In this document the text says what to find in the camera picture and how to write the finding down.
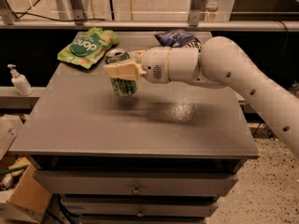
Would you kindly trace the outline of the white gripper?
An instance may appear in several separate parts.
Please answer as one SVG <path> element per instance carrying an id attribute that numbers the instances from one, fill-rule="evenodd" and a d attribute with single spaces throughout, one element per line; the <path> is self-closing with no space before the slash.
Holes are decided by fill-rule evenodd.
<path id="1" fill-rule="evenodd" d="M 128 51 L 129 58 L 126 63 L 105 64 L 104 70 L 111 78 L 136 81 L 144 76 L 151 83 L 169 83 L 167 71 L 169 51 L 168 47 L 152 48 L 146 52 Z"/>

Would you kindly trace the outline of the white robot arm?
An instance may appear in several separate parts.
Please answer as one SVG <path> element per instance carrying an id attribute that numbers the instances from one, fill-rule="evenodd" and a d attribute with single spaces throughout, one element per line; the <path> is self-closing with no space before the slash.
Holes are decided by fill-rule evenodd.
<path id="1" fill-rule="evenodd" d="M 111 78 L 151 83 L 230 87 L 250 104 L 270 129 L 299 158 L 299 99 L 265 75 L 233 40 L 215 36 L 203 47 L 155 47 L 129 60 L 106 64 Z"/>

